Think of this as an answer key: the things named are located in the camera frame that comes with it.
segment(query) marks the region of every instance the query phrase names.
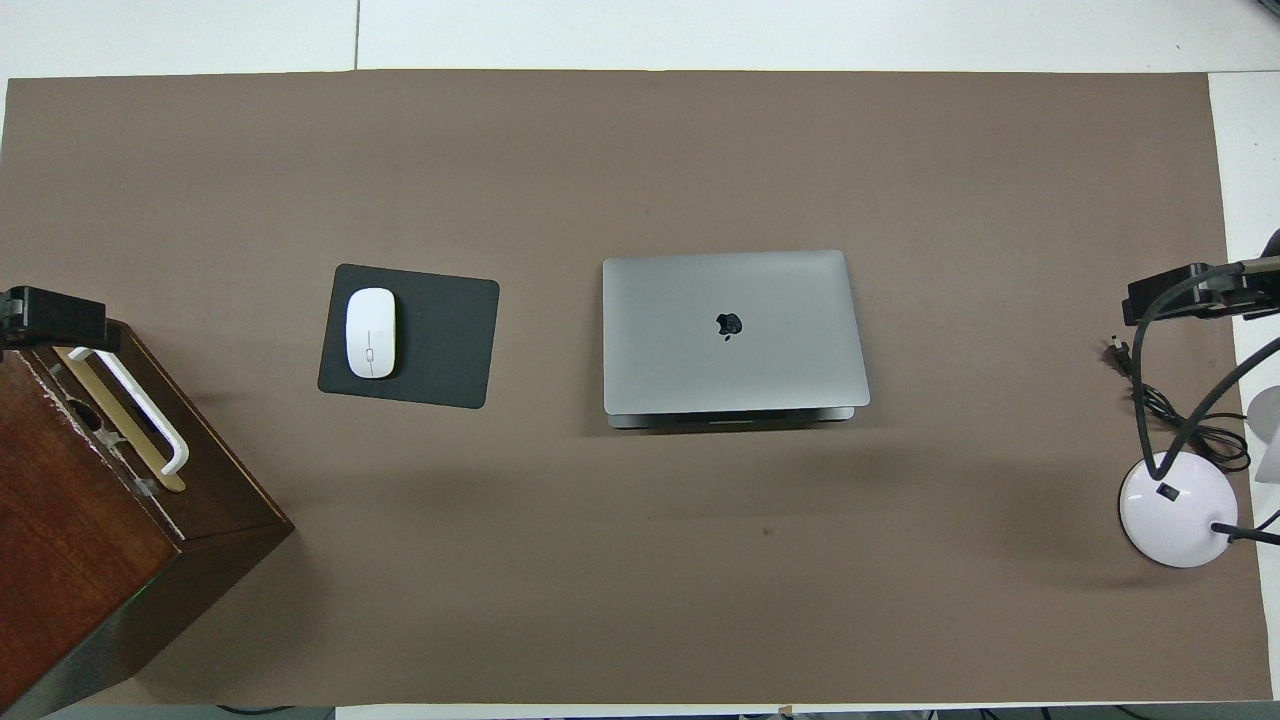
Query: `white desk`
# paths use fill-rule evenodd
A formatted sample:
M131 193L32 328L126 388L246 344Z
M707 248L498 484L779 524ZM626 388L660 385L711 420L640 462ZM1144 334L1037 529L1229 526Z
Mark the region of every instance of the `white desk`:
M1280 18L1249 0L1053 5L234 0L207 6L26 0L0 5L4 78L356 68L1208 72L1229 256L1256 256L1280 227L1275 191L1280 187ZM0 117L3 110L0 104ZM1280 318L1236 319L1235 329L1236 355L1244 357L1280 333ZM1276 383L1280 360L1272 359L1240 383L1244 404ZM1280 506L1280 488L1253 491L1256 516ZM1260 562L1272 688L1280 689L1280 548L1261 547ZM625 714L771 710L776 708L663 706L630 707ZM796 706L796 711L817 710L837 707ZM566 714L611 711L398 706L349 708L340 716Z

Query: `wooden cabinet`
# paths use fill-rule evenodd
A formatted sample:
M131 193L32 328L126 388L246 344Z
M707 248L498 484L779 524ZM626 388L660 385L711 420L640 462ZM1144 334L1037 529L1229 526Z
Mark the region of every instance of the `wooden cabinet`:
M166 430L102 357L40 348L0 363L3 720L131 676L293 530L122 331L115 357L189 451L173 477L156 468Z

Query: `black mouse pad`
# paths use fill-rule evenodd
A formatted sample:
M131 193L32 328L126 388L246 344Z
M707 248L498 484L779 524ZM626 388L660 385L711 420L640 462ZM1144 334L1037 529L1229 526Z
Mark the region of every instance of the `black mouse pad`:
M347 301L366 287L396 296L396 366L380 379L361 378L347 365ZM494 281L338 265L316 384L342 395L481 407L497 320Z

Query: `laptop lid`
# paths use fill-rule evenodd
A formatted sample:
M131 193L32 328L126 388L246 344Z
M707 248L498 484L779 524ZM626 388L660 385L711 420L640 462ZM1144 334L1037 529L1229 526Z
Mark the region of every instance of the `laptop lid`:
M838 250L611 258L603 273L611 416L870 401Z

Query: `computer mouse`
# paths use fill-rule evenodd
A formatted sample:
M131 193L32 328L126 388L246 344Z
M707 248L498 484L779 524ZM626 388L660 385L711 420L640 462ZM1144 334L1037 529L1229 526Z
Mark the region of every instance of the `computer mouse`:
M375 380L396 368L396 296L384 287L366 287L347 301L347 365Z

